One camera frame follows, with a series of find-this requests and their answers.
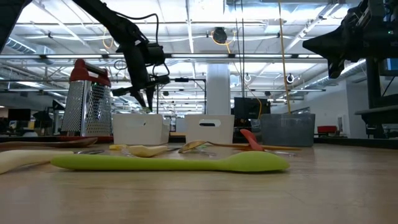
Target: cheese grater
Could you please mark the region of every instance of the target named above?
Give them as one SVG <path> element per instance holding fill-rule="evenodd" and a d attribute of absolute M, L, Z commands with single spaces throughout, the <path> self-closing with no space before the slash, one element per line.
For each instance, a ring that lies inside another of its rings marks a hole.
<path fill-rule="evenodd" d="M 112 135 L 111 102 L 108 71 L 76 60 L 61 131 L 69 136 Z"/>

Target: wooden table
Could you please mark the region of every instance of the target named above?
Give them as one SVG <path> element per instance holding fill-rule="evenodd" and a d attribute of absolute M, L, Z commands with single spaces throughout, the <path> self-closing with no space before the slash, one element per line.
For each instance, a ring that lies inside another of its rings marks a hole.
<path fill-rule="evenodd" d="M 0 175 L 0 223 L 398 222 L 398 151 L 316 145 L 287 159 L 272 174 L 25 167 Z"/>

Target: white basket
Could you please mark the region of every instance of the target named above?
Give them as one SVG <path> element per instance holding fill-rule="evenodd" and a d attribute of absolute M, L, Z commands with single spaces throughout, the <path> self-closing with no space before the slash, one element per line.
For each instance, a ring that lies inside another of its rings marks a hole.
<path fill-rule="evenodd" d="M 160 114 L 114 114 L 115 144 L 159 145 L 169 141 L 170 120 Z"/>
<path fill-rule="evenodd" d="M 185 115 L 186 142 L 196 140 L 232 144 L 234 115 Z"/>

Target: green silicone spatula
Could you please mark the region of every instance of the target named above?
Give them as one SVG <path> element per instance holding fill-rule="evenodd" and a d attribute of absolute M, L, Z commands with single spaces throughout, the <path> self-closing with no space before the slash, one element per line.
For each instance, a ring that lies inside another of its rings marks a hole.
<path fill-rule="evenodd" d="M 263 172 L 284 170 L 289 163 L 268 152 L 241 152 L 219 160 L 148 159 L 99 155 L 65 155 L 51 164 L 71 170 L 223 170 Z"/>

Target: white pillar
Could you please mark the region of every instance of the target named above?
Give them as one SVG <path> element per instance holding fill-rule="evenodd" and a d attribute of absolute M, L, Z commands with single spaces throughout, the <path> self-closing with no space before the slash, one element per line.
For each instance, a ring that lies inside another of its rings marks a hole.
<path fill-rule="evenodd" d="M 231 114 L 231 90 L 229 89 L 228 64 L 207 65 L 207 114 Z"/>

